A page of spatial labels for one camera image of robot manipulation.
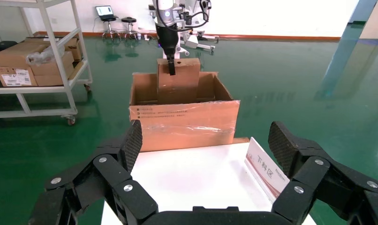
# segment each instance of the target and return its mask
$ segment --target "laptop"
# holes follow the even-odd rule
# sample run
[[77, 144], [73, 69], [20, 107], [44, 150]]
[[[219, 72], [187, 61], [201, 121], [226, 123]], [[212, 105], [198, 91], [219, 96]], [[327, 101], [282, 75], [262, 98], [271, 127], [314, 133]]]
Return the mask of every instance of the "laptop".
[[112, 7], [110, 6], [97, 6], [98, 15], [101, 19], [110, 19], [114, 18]]

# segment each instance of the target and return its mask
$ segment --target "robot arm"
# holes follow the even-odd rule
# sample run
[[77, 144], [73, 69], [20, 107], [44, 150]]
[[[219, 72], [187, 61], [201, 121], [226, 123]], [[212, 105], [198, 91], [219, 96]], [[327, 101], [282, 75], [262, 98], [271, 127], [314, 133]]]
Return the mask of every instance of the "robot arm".
[[178, 44], [178, 27], [174, 20], [173, 0], [153, 0], [156, 8], [156, 32], [160, 46], [167, 56], [170, 75], [175, 75], [174, 55]]
[[210, 0], [207, 0], [206, 3], [201, 3], [202, 5], [205, 5], [204, 7], [202, 7], [202, 11], [195, 13], [193, 15], [186, 15], [182, 11], [182, 15], [184, 16], [184, 22], [190, 21], [191, 18], [198, 14], [203, 14], [204, 23], [198, 26], [191, 26], [187, 29], [181, 30], [178, 30], [177, 21], [175, 21], [174, 19], [174, 0], [153, 0], [153, 4], [156, 10], [155, 24], [157, 39], [159, 41], [160, 46], [163, 48], [164, 53], [167, 56], [170, 75], [175, 75], [174, 55], [176, 51], [176, 46], [179, 41], [178, 32], [193, 30], [193, 28], [201, 27], [204, 24], [206, 24], [208, 22], [208, 14], [205, 12], [205, 10], [211, 8], [211, 2]]

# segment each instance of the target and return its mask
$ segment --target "white sign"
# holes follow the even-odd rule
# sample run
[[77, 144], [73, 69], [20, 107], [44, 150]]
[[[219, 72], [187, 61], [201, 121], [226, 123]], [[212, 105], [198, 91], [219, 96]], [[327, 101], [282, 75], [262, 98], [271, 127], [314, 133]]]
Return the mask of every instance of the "white sign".
[[247, 150], [246, 165], [258, 183], [263, 184], [261, 187], [271, 202], [276, 200], [290, 182], [290, 179], [284, 175], [253, 137]]
[[31, 85], [30, 75], [26, 69], [15, 70], [16, 74], [1, 75], [8, 87], [19, 87], [22, 85]]

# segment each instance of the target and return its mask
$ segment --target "plastic bag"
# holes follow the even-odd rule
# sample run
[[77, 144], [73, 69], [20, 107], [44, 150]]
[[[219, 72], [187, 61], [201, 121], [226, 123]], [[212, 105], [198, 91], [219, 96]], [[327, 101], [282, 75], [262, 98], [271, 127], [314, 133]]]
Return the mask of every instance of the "plastic bag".
[[[59, 55], [62, 57], [65, 54], [65, 46], [61, 46], [58, 48]], [[29, 65], [37, 65], [43, 63], [48, 63], [51, 60], [55, 59], [55, 56], [52, 51], [52, 47], [49, 46], [46, 48], [42, 53], [34, 52], [30, 53], [26, 56], [26, 63]]]

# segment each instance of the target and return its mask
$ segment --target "cable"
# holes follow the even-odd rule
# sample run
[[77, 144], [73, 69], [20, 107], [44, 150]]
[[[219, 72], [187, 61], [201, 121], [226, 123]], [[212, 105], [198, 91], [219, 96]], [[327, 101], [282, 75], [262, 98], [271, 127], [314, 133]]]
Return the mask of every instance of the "cable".
[[95, 21], [100, 18], [99, 16], [98, 17], [95, 17], [95, 20], [94, 20], [94, 26], [92, 27], [92, 32], [94, 32], [94, 28], [95, 28]]
[[208, 22], [208, 14], [205, 13], [205, 12], [203, 12], [203, 11], [201, 11], [201, 12], [198, 12], [198, 13], [193, 14], [191, 17], [194, 17], [194, 16], [196, 16], [196, 15], [198, 15], [198, 14], [204, 14], [204, 15], [207, 15], [207, 19], [204, 21], [204, 23], [202, 23], [202, 24], [200, 24], [200, 25], [198, 25], [198, 26], [190, 27], [190, 28], [188, 28], [188, 29], [175, 30], [175, 29], [172, 29], [172, 28], [168, 27], [167, 24], [164, 22], [164, 20], [161, 18], [161, 16], [160, 16], [160, 10], [159, 10], [159, 0], [156, 0], [156, 13], [157, 13], [157, 15], [159, 16], [158, 19], [160, 19], [161, 23], [162, 23], [167, 29], [172, 30], [172, 31], [175, 31], [175, 32], [182, 32], [182, 31], [192, 30], [192, 28], [198, 28], [198, 27], [201, 27], [201, 26], [205, 25], [205, 24]]

